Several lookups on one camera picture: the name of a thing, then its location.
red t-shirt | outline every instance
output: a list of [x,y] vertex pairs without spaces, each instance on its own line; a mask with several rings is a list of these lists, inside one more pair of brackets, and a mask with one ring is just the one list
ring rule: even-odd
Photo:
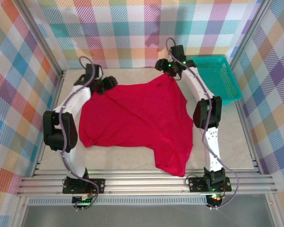
[[176,81],[163,74],[149,83],[93,94],[82,108],[79,136],[85,147],[151,148],[157,168],[184,176],[193,121]]

wire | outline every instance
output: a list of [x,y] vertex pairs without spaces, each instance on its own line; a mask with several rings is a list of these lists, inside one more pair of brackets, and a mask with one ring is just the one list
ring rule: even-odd
[[96,201],[96,199],[97,199],[97,197],[98,197],[98,195],[99,195],[99,187],[98,187],[98,185],[97,185],[96,183],[94,183],[94,182],[92,182],[92,181],[90,181],[90,180],[88,180],[88,179],[84,179],[84,178],[82,178],[82,177],[76,175],[76,174],[72,171],[72,169],[70,168],[70,166],[68,165],[68,163],[66,162],[64,153],[65,153],[65,151],[66,151],[66,146],[67,146],[67,137],[66,137],[65,128],[64,128],[63,123],[62,123],[62,113],[63,113],[63,110],[66,108],[67,103],[71,100],[71,98],[72,98],[75,94],[77,94],[78,92],[80,92],[82,89],[84,89],[86,86],[88,86],[88,85],[92,82],[92,80],[94,79],[94,77],[95,77],[95,65],[94,65],[94,63],[93,63],[93,62],[91,61],[91,59],[89,59],[88,57],[80,56],[80,57],[79,57],[79,62],[80,62],[80,65],[81,65],[84,69],[86,69],[86,67],[83,66],[82,61],[81,61],[83,58],[84,58],[84,59],[87,59],[87,60],[91,63],[91,65],[92,65],[93,72],[92,72],[91,78],[90,78],[83,86],[81,86],[80,88],[78,88],[76,91],[74,91],[73,93],[71,93],[71,94],[67,97],[67,99],[64,101],[64,103],[63,103],[63,105],[62,105],[62,107],[61,107],[61,109],[60,109],[59,115],[58,115],[59,124],[60,124],[60,126],[61,126],[61,130],[62,130],[62,134],[63,134],[63,139],[64,139],[64,146],[63,146],[63,149],[62,149],[62,151],[61,151],[60,154],[61,154],[61,157],[62,157],[62,161],[63,161],[63,163],[64,163],[64,165],[65,165],[65,168],[67,169],[67,171],[68,171],[70,174],[72,174],[73,176],[75,176],[76,178],[78,178],[78,179],[80,179],[80,180],[82,180],[82,181],[85,181],[85,182],[88,182],[88,183],[92,184],[92,185],[95,187],[95,189],[96,189],[96,195],[95,195],[95,197],[93,198],[92,202],[91,202],[88,206],[86,206],[85,208],[79,209],[79,208],[77,207],[77,204],[75,204],[76,210],[81,210],[81,211],[84,211],[84,210],[88,209],[88,208],[91,207],[91,205]]
[[197,175],[194,175],[194,174],[187,175],[187,177],[186,177],[185,180],[184,180],[184,184],[186,184],[188,187],[189,187],[189,184],[187,184],[186,181],[187,181],[187,179],[189,178],[189,176],[198,177]]
[[64,186],[66,186],[65,180],[66,180],[66,177],[62,180],[62,184],[63,184]]
[[225,169],[228,169],[231,173],[233,173],[233,174],[235,175],[236,179],[237,179],[237,188],[236,188],[234,194],[231,196],[231,198],[230,198],[225,204],[219,206],[219,208],[222,208],[222,207],[225,207],[227,204],[229,204],[229,203],[233,200],[233,198],[236,196],[236,194],[237,194],[237,192],[238,192],[238,189],[239,189],[239,184],[240,184],[240,183],[239,183],[239,177],[238,177],[238,175],[237,175],[233,170],[229,169],[229,168],[218,158],[218,156],[212,151],[212,149],[207,145],[207,143],[206,143],[206,141],[205,141],[205,134],[206,134],[206,131],[207,131],[207,129],[208,129],[208,125],[209,125],[209,121],[210,121],[210,116],[211,116],[212,108],[213,108],[213,104],[212,104],[211,98],[210,98],[210,96],[209,96],[209,94],[208,94],[206,88],[204,87],[203,83],[201,82],[200,78],[199,78],[187,65],[183,64],[181,61],[179,61],[178,59],[176,59],[176,58],[172,55],[172,53],[170,52],[169,47],[168,47],[168,41],[169,41],[169,40],[173,41],[173,43],[174,43],[175,45],[176,45],[176,41],[175,41],[173,38],[169,37],[169,38],[167,38],[167,40],[166,40],[166,42],[165,42],[166,50],[167,50],[167,52],[169,53],[169,55],[171,56],[171,58],[172,58],[174,61],[178,62],[180,65],[184,66],[190,73],[192,73],[192,74],[194,75],[194,77],[198,80],[200,86],[202,87],[202,89],[203,89],[205,95],[206,95],[207,98],[208,98],[209,110],[208,110],[208,115],[207,115],[207,119],[206,119],[206,125],[205,125],[205,128],[204,128],[204,133],[203,133],[203,136],[202,136],[202,143],[204,144],[204,146],[206,147],[206,149],[212,154],[212,156],[213,156],[215,159],[217,159],[217,161],[218,161]]
[[223,193],[222,198],[224,198],[224,196],[225,196],[225,185],[224,185],[224,184],[222,184],[222,187],[223,187],[223,190],[224,190],[224,193]]

floor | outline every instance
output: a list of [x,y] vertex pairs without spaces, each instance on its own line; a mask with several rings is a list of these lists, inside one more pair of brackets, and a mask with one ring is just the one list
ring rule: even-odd
[[[73,83],[84,70],[67,70],[58,100],[60,104],[69,94]],[[106,69],[105,76],[113,75],[119,84],[140,84],[151,81],[162,73],[155,69]],[[195,98],[189,88],[182,81],[178,81],[185,98],[187,112],[193,115]],[[78,128],[80,114],[75,118]],[[239,115],[234,103],[222,107],[222,116],[219,125],[219,147],[221,159],[226,166],[232,169],[252,169],[252,161],[246,143],[245,135],[240,123]],[[201,169],[204,167],[204,148],[201,142],[201,133],[194,127],[193,150],[187,163],[187,169]],[[84,156],[85,166],[88,169],[114,170],[151,170],[156,169],[153,151],[149,148],[97,147],[86,148],[80,141],[77,143],[78,152]],[[63,163],[55,151],[46,146],[40,169],[64,169]]]

plaid backdrop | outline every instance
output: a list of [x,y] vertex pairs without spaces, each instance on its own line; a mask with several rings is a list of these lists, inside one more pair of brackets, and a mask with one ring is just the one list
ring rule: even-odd
[[41,144],[57,75],[12,0],[0,0],[0,227]]
[[26,0],[63,69],[154,67],[168,37],[233,57],[261,0]]
[[234,73],[261,165],[284,209],[284,0],[273,2]]

teal basket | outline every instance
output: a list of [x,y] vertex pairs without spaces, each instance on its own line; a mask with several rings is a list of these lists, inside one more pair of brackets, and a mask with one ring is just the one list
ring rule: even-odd
[[242,93],[233,72],[224,56],[212,55],[193,57],[199,74],[215,96],[222,98],[222,104],[242,98]]

